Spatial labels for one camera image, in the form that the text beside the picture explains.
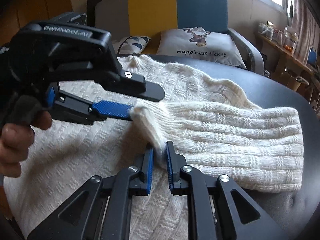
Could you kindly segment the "person left hand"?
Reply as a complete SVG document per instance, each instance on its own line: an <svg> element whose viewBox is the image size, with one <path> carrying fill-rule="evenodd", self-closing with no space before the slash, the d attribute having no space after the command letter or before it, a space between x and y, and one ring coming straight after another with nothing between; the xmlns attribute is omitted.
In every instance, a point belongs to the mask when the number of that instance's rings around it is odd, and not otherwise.
<svg viewBox="0 0 320 240"><path fill-rule="evenodd" d="M31 125L7 123L1 130L1 174L17 178L21 175L21 162L28 157L29 147L34 143L33 127L47 130L52 126L49 112L42 112Z"/></svg>

